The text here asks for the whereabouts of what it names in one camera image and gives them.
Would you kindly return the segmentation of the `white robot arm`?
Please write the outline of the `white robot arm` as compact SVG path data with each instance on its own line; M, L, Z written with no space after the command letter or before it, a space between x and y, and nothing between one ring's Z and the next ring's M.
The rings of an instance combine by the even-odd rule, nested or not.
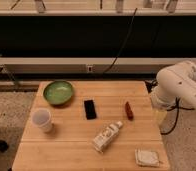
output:
M150 99L154 116L162 124L166 109L175 104L177 98L183 99L196 109L196 64L183 61L164 67L156 75L157 86L151 90Z

